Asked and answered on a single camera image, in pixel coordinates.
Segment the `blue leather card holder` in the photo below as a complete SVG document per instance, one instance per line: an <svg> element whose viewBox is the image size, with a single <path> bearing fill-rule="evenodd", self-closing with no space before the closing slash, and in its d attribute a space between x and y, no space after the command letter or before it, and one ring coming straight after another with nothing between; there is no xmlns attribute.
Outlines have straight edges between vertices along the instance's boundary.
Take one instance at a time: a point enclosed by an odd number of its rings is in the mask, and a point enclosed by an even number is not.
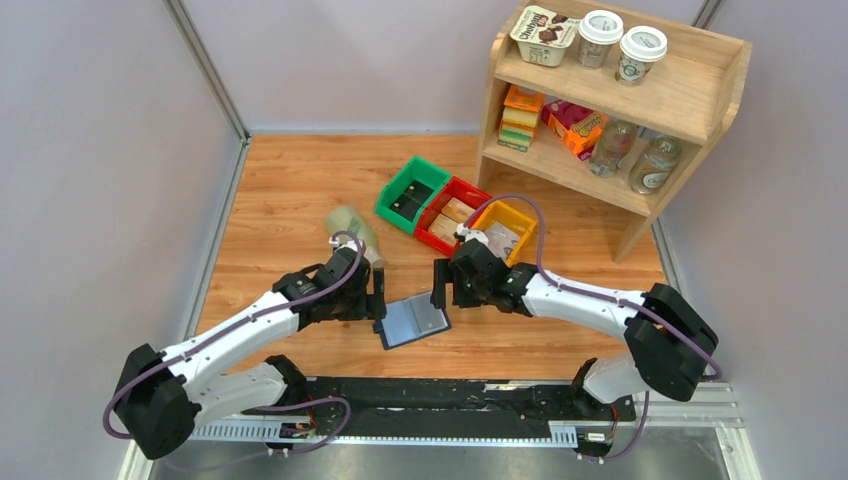
<svg viewBox="0 0 848 480"><path fill-rule="evenodd" d="M386 305L386 315L373 323L385 350L416 342L448 331L450 319L443 308L430 301L430 292L414 295Z"/></svg>

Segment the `green liquid plastic bottle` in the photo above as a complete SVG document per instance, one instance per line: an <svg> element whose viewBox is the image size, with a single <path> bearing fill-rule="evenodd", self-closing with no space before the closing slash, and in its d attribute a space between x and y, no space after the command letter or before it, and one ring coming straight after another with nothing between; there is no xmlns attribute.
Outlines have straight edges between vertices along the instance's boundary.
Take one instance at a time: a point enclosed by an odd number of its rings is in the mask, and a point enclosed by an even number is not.
<svg viewBox="0 0 848 480"><path fill-rule="evenodd" d="M348 231L354 234L365 247L364 257L374 269L385 268L385 258L379 249L377 236L364 217L351 205L343 205L329 212L324 218L329 234Z"/></svg>

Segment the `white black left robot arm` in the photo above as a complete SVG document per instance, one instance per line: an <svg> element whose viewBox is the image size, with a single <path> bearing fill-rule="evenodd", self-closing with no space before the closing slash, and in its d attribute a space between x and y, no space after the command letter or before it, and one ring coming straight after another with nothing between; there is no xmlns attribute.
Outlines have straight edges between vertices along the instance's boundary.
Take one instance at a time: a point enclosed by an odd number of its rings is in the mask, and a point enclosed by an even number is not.
<svg viewBox="0 0 848 480"><path fill-rule="evenodd" d="M198 427L266 407L285 415L306 399L300 371L283 355L230 373L243 359L322 321L381 320L385 272L353 242L324 264L287 273L242 311L203 334L156 350L143 344L126 357L103 415L105 430L133 441L150 460L177 450Z"/></svg>

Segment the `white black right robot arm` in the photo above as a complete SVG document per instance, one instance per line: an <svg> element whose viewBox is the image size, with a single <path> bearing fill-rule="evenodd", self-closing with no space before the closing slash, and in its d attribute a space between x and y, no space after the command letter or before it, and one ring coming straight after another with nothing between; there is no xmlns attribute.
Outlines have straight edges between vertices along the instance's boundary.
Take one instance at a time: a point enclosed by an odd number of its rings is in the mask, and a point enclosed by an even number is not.
<svg viewBox="0 0 848 480"><path fill-rule="evenodd" d="M590 359L574 379L573 410L598 417L621 397L653 390L688 402L715 368L719 339L673 287L615 290L556 275L531 263L507 265L478 240L433 263L431 303L443 308L493 306L502 313L565 320L626 345L625 353Z"/></svg>

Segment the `silver cards in yellow bin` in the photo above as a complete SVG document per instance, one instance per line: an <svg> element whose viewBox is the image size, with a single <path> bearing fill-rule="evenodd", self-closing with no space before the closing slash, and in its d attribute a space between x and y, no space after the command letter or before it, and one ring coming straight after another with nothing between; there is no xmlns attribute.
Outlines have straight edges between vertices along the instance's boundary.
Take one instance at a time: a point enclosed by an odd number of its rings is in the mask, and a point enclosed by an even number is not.
<svg viewBox="0 0 848 480"><path fill-rule="evenodd" d="M485 231L489 249L504 262L507 262L517 247L521 236L500 222L494 222Z"/></svg>

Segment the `tan cards in red bin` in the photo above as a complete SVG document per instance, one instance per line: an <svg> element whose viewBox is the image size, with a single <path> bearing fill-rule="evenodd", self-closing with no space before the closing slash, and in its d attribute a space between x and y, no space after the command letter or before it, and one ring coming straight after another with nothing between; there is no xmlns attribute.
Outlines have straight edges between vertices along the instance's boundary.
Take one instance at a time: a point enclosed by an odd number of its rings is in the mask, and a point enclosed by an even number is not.
<svg viewBox="0 0 848 480"><path fill-rule="evenodd" d="M475 209L457 198L451 198L437 212L427 231L445 244L456 243L454 232L458 224L464 223Z"/></svg>

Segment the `black cards in green bin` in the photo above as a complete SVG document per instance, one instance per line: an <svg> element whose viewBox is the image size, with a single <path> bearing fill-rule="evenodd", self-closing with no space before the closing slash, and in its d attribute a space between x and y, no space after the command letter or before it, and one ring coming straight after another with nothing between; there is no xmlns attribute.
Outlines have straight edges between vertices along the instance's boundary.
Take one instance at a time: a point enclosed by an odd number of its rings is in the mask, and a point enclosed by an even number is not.
<svg viewBox="0 0 848 480"><path fill-rule="evenodd" d="M433 193L433 189L413 180L406 189L390 203L390 209L403 219L414 223L421 208Z"/></svg>

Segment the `yellow plastic bin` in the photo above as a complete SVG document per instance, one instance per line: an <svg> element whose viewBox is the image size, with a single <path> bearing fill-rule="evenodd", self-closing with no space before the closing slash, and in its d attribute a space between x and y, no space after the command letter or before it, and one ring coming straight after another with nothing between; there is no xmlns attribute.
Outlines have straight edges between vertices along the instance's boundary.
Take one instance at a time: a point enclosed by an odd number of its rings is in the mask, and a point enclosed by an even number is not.
<svg viewBox="0 0 848 480"><path fill-rule="evenodd" d="M538 221L510 206L505 201L496 200L477 214L471 220L469 227L485 231L494 222L500 222L521 236L514 252L510 256L509 260L505 262L508 266L512 266L518 261L521 250L532 238Z"/></svg>

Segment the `red plastic bin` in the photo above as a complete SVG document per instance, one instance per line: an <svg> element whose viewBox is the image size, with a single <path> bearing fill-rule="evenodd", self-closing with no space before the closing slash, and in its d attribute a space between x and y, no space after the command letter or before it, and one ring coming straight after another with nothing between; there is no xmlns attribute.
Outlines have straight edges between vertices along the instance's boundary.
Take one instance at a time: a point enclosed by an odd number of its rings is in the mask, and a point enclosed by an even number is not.
<svg viewBox="0 0 848 480"><path fill-rule="evenodd" d="M456 228L491 198L476 186L452 177L429 201L420 215L413 236L425 245L450 257L458 246Z"/></svg>

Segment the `green plastic bin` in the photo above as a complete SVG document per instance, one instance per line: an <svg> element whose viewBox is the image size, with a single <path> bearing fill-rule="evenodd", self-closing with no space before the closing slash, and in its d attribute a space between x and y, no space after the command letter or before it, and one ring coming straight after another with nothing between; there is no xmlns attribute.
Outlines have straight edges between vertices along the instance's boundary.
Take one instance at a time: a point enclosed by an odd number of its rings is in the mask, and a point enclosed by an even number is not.
<svg viewBox="0 0 848 480"><path fill-rule="evenodd" d="M446 170L414 156L383 187L375 212L403 232L412 234L424 209L451 177Z"/></svg>

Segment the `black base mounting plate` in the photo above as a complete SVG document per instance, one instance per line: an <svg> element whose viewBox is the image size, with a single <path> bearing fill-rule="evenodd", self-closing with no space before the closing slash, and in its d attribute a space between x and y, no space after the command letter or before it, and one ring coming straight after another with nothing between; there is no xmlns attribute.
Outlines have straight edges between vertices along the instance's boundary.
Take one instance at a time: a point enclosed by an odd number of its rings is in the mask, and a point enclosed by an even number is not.
<svg viewBox="0 0 848 480"><path fill-rule="evenodd" d="M343 434L356 437L448 439L542 439L552 421L633 421L633 401L576 408L569 383L432 378L314 377L300 389L304 401L330 397L311 408L317 431L336 428L351 415Z"/></svg>

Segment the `stack of sponges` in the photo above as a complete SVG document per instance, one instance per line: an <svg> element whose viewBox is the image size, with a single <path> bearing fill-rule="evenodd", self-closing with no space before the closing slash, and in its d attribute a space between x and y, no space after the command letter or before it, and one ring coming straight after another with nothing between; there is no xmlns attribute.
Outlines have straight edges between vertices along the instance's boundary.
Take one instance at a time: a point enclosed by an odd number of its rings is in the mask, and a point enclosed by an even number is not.
<svg viewBox="0 0 848 480"><path fill-rule="evenodd" d="M511 84L503 101L497 141L501 146L527 152L541 118L545 96Z"/></svg>

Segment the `orange pink snack box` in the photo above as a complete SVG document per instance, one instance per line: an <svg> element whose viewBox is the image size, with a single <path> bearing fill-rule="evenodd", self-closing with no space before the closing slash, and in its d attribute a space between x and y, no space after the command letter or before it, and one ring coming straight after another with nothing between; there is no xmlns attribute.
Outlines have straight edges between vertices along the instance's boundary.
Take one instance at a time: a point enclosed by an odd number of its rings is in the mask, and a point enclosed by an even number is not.
<svg viewBox="0 0 848 480"><path fill-rule="evenodd" d="M608 120L599 111L564 100L544 105L541 112L541 121L581 161L590 158Z"/></svg>

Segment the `left clear glass bottle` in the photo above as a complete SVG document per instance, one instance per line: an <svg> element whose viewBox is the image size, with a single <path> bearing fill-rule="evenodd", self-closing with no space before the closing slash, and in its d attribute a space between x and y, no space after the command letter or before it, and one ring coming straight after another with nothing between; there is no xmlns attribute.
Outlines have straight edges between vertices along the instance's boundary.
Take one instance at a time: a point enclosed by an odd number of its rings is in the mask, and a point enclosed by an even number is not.
<svg viewBox="0 0 848 480"><path fill-rule="evenodd" d="M625 156L630 152L639 127L621 119L610 120L604 127L592 155L589 159L589 169L594 175L602 178L614 176Z"/></svg>

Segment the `clear glass bottle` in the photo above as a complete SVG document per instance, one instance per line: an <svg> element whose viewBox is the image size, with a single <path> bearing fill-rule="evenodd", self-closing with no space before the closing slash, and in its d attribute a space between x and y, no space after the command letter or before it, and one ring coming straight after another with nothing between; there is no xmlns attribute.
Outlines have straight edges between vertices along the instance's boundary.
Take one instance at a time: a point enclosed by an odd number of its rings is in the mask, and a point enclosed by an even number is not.
<svg viewBox="0 0 848 480"><path fill-rule="evenodd" d="M639 127L621 119L610 120L604 127L592 155L589 159L589 169L594 175L602 178L614 176L625 156L630 152Z"/></svg>
<svg viewBox="0 0 848 480"><path fill-rule="evenodd" d="M658 190L679 163L682 153L682 143L676 137L662 134L655 136L629 172L630 189L642 195Z"/></svg>

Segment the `wooden shelf unit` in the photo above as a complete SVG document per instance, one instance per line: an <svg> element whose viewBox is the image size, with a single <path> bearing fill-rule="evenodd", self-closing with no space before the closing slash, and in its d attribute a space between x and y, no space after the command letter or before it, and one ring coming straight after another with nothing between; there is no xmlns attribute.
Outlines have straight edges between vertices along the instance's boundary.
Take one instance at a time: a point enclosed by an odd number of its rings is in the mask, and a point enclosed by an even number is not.
<svg viewBox="0 0 848 480"><path fill-rule="evenodd" d="M497 165L502 164L627 210L627 222L613 254L620 263L731 127L743 96L752 44L614 7L626 26L656 27L670 41L667 56L647 79L639 86L625 86L614 78L615 53L597 70L578 66L574 52L568 52L557 67L523 61L510 32L527 5L519 2L489 53L474 182L486 188ZM591 174L545 128L525 152L502 146L497 130L503 100L512 84L671 135L683 146L680 164L657 192L641 195L630 189L626 174L607 179Z"/></svg>

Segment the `right clear glass bottle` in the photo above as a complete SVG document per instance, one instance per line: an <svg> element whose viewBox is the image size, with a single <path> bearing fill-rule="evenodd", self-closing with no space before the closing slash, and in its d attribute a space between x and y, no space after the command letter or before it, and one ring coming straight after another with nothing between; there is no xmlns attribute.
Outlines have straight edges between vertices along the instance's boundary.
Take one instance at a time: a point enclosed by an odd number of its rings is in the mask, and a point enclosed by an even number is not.
<svg viewBox="0 0 848 480"><path fill-rule="evenodd" d="M682 143L676 137L662 134L655 136L629 172L630 189L642 195L658 190L679 163L682 153Z"/></svg>

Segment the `chobani yogurt cup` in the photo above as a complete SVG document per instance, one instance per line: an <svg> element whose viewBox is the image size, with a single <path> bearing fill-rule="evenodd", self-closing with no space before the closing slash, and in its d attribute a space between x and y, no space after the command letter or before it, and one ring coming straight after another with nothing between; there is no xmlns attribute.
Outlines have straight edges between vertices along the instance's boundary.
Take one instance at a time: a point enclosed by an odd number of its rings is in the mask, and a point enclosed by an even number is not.
<svg viewBox="0 0 848 480"><path fill-rule="evenodd" d="M510 38L525 62L557 67L578 33L581 20L530 5L519 14Z"/></svg>

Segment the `left white lidded coffee cup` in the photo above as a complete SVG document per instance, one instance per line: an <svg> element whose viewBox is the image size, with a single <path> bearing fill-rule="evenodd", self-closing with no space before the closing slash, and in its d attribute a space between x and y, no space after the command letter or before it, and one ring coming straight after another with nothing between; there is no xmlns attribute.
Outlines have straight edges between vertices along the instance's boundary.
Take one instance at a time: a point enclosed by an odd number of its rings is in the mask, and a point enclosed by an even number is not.
<svg viewBox="0 0 848 480"><path fill-rule="evenodd" d="M612 46L622 38L624 22L612 11L593 10L581 19L578 32L578 65L587 69L599 69L606 61Z"/></svg>

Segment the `white lidded coffee cup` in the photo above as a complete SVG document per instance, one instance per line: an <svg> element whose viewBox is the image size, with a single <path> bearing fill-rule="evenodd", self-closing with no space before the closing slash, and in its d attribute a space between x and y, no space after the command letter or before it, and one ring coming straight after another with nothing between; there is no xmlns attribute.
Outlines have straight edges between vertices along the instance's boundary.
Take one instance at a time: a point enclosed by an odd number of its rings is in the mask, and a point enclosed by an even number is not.
<svg viewBox="0 0 848 480"><path fill-rule="evenodd" d="M612 46L622 38L624 22L612 11L593 10L581 19L578 32L578 65L587 69L599 69L606 61Z"/></svg>
<svg viewBox="0 0 848 480"><path fill-rule="evenodd" d="M627 86L637 86L667 54L668 38L655 27L640 25L630 28L621 38L619 46L621 55L615 79Z"/></svg>

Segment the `right white lidded coffee cup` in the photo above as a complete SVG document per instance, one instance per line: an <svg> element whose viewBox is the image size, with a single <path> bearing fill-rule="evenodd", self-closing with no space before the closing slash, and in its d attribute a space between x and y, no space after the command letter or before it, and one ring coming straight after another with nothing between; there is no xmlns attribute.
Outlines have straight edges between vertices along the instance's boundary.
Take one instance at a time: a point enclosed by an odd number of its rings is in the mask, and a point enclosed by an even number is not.
<svg viewBox="0 0 848 480"><path fill-rule="evenodd" d="M615 79L627 86L637 86L667 54L668 38L655 27L640 25L630 28L621 38L619 46L621 55Z"/></svg>

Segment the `aluminium frame rail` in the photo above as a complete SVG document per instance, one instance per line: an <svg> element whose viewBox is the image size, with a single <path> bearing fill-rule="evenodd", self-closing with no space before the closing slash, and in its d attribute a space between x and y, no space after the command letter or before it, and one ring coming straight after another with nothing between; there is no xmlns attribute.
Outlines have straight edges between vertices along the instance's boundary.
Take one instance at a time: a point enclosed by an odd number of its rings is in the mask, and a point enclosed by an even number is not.
<svg viewBox="0 0 848 480"><path fill-rule="evenodd" d="M312 377L301 414L234 415L123 479L757 479L732 389L636 394L580 415L565 381Z"/></svg>

